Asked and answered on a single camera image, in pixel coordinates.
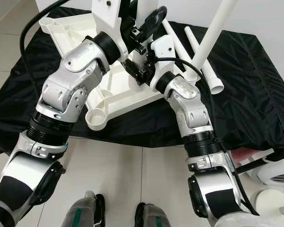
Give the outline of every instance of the wire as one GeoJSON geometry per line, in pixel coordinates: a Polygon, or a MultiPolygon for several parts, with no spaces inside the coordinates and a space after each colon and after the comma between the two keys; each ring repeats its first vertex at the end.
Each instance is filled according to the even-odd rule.
{"type": "Polygon", "coordinates": [[[27,32],[29,31],[29,29],[36,23],[38,22],[42,17],[44,17],[46,14],[48,14],[50,11],[52,11],[53,9],[55,9],[56,7],[64,4],[65,2],[68,2],[69,0],[59,0],[53,4],[51,4],[50,6],[48,6],[47,8],[45,8],[44,10],[42,10],[40,13],[38,13],[36,16],[34,16],[28,23],[27,25],[25,25],[25,27],[23,28],[22,32],[21,32],[21,36],[20,36],[20,42],[19,42],[19,46],[20,46],[20,52],[21,52],[21,57],[22,57],[22,61],[24,63],[24,66],[28,72],[28,75],[30,77],[30,80],[32,82],[32,85],[34,87],[34,91],[36,93],[37,99],[40,96],[40,90],[38,88],[37,82],[35,80],[33,71],[29,65],[26,53],[25,53],[25,46],[24,46],[24,40],[26,37],[27,32]]]}
{"type": "MultiPolygon", "coordinates": [[[[206,87],[206,90],[207,90],[207,93],[208,93],[208,96],[209,96],[209,100],[210,100],[210,108],[211,108],[211,124],[212,124],[212,127],[214,130],[216,130],[216,124],[215,124],[215,109],[214,109],[214,105],[213,105],[213,98],[212,98],[212,94],[211,94],[211,91],[210,91],[210,87],[204,77],[204,75],[192,64],[190,64],[189,62],[183,60],[183,59],[180,59],[180,58],[155,58],[155,61],[174,61],[174,62],[180,62],[182,64],[185,64],[187,65],[188,67],[190,67],[192,70],[194,70],[198,75],[199,77],[201,77],[201,79],[204,81],[204,84],[205,84],[205,87],[206,87]]],[[[224,145],[221,143],[221,141],[218,139],[216,133],[215,133],[215,136],[217,138],[217,143],[220,145],[221,149],[223,150],[224,153],[227,153],[227,150],[226,148],[224,147],[224,145]]],[[[245,200],[244,201],[244,205],[250,210],[250,212],[253,214],[253,215],[257,215],[259,216],[259,214],[256,212],[256,210],[253,208],[250,200],[248,199],[247,195],[246,195],[246,192],[241,184],[241,180],[237,174],[237,171],[236,169],[234,168],[234,172],[232,173],[236,182],[237,182],[237,185],[240,189],[240,192],[241,192],[241,195],[243,197],[243,199],[245,200]]]]}
{"type": "Polygon", "coordinates": [[[249,209],[247,203],[244,200],[241,200],[241,204],[244,205],[247,209],[249,209]]]}

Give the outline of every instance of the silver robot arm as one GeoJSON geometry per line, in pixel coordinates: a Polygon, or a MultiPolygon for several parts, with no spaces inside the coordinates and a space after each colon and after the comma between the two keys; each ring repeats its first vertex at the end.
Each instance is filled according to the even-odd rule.
{"type": "Polygon", "coordinates": [[[89,92],[109,70],[101,42],[96,42],[85,39],[45,81],[29,128],[20,133],[1,174],[0,227],[15,226],[52,195],[64,171],[57,160],[67,149],[72,126],[89,92]]]}

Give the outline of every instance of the black cloth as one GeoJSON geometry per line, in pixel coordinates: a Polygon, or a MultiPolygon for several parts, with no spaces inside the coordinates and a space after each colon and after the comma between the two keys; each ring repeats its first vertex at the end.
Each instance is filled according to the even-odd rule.
{"type": "MultiPolygon", "coordinates": [[[[60,7],[51,12],[50,17],[87,12],[60,7]]],[[[171,22],[171,26],[193,57],[184,33],[186,25],[171,22]]],[[[200,42],[207,29],[190,27],[200,42]]],[[[164,34],[161,26],[154,38],[164,34]]],[[[41,88],[45,79],[58,69],[60,55],[51,37],[41,29],[33,36],[26,53],[41,88]]],[[[283,147],[284,82],[258,39],[254,35],[223,31],[208,60],[225,86],[222,93],[213,97],[215,130],[225,147],[283,147]]],[[[202,83],[197,86],[210,112],[202,83]]],[[[0,90],[0,152],[9,153],[13,149],[19,133],[27,128],[35,105],[33,87],[22,60],[19,60],[0,90]]],[[[108,121],[101,131],[88,128],[85,114],[86,108],[75,124],[72,136],[152,148],[182,144],[175,114],[163,99],[108,121]]]]}

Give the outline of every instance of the white pole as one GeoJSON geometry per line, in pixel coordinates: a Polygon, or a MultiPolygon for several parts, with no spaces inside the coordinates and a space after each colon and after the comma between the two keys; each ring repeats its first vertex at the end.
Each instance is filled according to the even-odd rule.
{"type": "MultiPolygon", "coordinates": [[[[169,22],[164,19],[162,22],[167,34],[172,36],[173,39],[173,44],[174,44],[174,48],[176,50],[176,52],[178,53],[179,57],[185,61],[191,62],[191,58],[188,55],[187,51],[185,50],[184,46],[181,44],[178,36],[176,35],[176,33],[174,32],[174,30],[172,29],[171,25],[169,24],[169,22]]],[[[197,74],[194,74],[193,70],[191,68],[189,68],[188,66],[184,65],[185,67],[185,79],[190,82],[196,82],[197,80],[199,80],[199,76],[197,74]]]]}
{"type": "MultiPolygon", "coordinates": [[[[185,27],[185,32],[187,35],[187,38],[190,42],[190,45],[194,51],[194,53],[196,53],[198,51],[199,48],[199,44],[197,39],[195,38],[192,30],[190,29],[190,27],[185,27]]],[[[204,76],[206,78],[206,81],[210,87],[210,91],[213,95],[218,94],[220,92],[222,92],[222,90],[224,89],[224,85],[222,83],[222,81],[216,76],[213,68],[211,67],[210,63],[208,62],[208,60],[206,59],[204,62],[204,65],[201,67],[202,71],[204,73],[204,76]]]]}
{"type": "Polygon", "coordinates": [[[210,54],[214,44],[216,43],[220,33],[222,32],[224,23],[233,10],[237,0],[223,0],[219,6],[211,24],[195,53],[191,64],[196,68],[201,69],[208,55],[210,54]]]}

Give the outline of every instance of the white plastic base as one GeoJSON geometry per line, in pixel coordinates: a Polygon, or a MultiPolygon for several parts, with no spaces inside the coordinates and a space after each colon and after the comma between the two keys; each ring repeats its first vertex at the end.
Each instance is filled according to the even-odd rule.
{"type": "Polygon", "coordinates": [[[284,207],[284,194],[267,189],[258,194],[255,201],[255,210],[264,217],[272,219],[277,226],[284,227],[284,214],[280,208],[284,207]]]}
{"type": "MultiPolygon", "coordinates": [[[[61,57],[77,47],[87,35],[96,36],[92,14],[57,19],[44,17],[39,24],[45,33],[51,35],[61,57]]],[[[132,83],[130,75],[119,62],[114,63],[87,98],[85,120],[90,129],[102,130],[110,119],[163,97],[147,85],[132,86],[134,89],[130,89],[129,83],[132,83]]]]}

